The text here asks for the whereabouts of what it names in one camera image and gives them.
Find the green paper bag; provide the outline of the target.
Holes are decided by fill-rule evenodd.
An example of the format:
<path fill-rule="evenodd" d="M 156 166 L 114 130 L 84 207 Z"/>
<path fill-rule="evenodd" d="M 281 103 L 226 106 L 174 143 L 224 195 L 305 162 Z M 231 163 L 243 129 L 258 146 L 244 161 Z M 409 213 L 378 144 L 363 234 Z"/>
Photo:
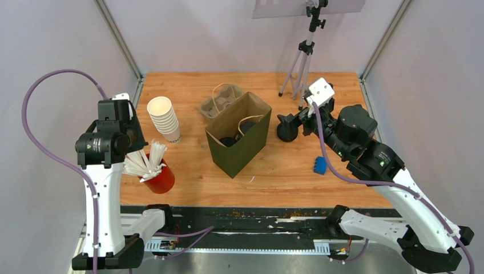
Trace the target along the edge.
<path fill-rule="evenodd" d="M 213 162 L 232 179 L 265 147 L 272 115 L 270 105 L 256 94 L 244 92 L 205 127 Z M 239 127 L 245 121 L 256 125 L 240 138 Z M 238 141 L 226 147 L 219 142 L 223 137 Z"/>

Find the black plastic cup lid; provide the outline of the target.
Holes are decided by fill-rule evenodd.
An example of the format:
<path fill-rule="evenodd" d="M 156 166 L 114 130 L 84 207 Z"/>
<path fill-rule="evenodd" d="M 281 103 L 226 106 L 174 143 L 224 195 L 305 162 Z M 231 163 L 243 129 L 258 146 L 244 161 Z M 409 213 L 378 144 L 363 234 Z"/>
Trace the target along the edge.
<path fill-rule="evenodd" d="M 237 139 L 235 137 L 223 137 L 219 139 L 219 142 L 226 147 L 232 147 L 237 143 Z"/>

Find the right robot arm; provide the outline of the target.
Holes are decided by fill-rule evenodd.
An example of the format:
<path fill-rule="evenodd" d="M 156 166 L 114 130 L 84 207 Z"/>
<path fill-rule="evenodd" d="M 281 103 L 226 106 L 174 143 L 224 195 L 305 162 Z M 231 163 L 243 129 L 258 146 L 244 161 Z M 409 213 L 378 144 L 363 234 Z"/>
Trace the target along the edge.
<path fill-rule="evenodd" d="M 306 107 L 296 115 L 279 115 L 277 136 L 285 142 L 299 132 L 315 134 L 326 153 L 332 150 L 352 173 L 350 183 L 372 187 L 385 197 L 404 219 L 383 221 L 337 205 L 326 219 L 329 236 L 359 236 L 399 252 L 415 269 L 425 273 L 455 271 L 462 258 L 475 265 L 467 246 L 474 232 L 447 219 L 417 186 L 401 158 L 373 137 L 377 122 L 361 105 L 344 107 L 332 117 L 334 100 L 319 108 Z"/>

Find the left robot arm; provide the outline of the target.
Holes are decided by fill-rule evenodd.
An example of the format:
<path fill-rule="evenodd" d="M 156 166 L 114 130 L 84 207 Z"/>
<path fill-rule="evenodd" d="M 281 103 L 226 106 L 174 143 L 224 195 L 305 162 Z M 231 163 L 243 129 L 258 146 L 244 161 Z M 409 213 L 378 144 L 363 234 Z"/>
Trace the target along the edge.
<path fill-rule="evenodd" d="M 147 146 L 136 111 L 128 99 L 98 102 L 98 119 L 75 143 L 78 165 L 86 176 L 86 238 L 71 266 L 75 271 L 134 269 L 141 265 L 144 245 L 154 234 L 175 228 L 167 204 L 148 205 L 128 230 L 120 214 L 120 181 L 130 152 Z"/>

